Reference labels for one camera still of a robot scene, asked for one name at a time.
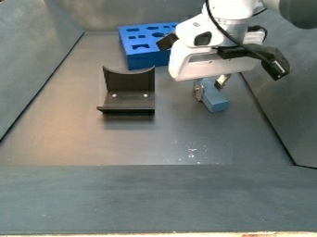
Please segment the metal wall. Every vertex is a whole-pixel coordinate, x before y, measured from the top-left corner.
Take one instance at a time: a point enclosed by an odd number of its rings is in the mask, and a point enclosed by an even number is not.
[[[297,29],[269,11],[255,21],[268,28],[267,44],[289,59],[292,73],[273,81],[259,66],[244,76],[296,163],[317,167],[317,30]]]
[[[51,0],[0,4],[0,139],[82,33]]]
[[[201,12],[204,0],[55,0],[86,31],[118,26],[184,21]]]

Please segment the blue shape sorter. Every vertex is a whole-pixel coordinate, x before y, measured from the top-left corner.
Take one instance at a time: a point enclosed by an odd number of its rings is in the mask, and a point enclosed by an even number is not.
[[[169,22],[119,27],[130,70],[169,65],[172,50],[160,51],[157,41],[176,30],[177,24]]]

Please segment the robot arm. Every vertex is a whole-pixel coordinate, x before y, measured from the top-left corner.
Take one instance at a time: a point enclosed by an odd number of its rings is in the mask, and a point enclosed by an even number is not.
[[[299,28],[317,28],[316,0],[263,0],[268,9],[281,16]]]
[[[279,12],[297,27],[317,27],[316,0],[206,0],[202,13],[178,24],[176,34],[158,42],[161,48],[169,47],[166,42],[173,46],[169,70],[177,81],[252,70],[259,59],[275,80],[289,74],[287,58],[263,45],[267,32],[248,27],[260,6]]]

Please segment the gray floor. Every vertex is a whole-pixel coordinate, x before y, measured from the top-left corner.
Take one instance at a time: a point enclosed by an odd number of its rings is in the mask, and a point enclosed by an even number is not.
[[[0,144],[2,166],[291,165],[240,75],[210,114],[192,81],[157,69],[157,115],[106,118],[102,66],[126,71],[117,32],[86,33]]]
[[[316,180],[299,167],[0,168],[0,233],[316,231]]]
[[[316,231],[316,170],[242,78],[210,114],[160,68],[154,119],[107,119],[103,65],[126,70],[118,34],[89,33],[0,144],[0,234]]]

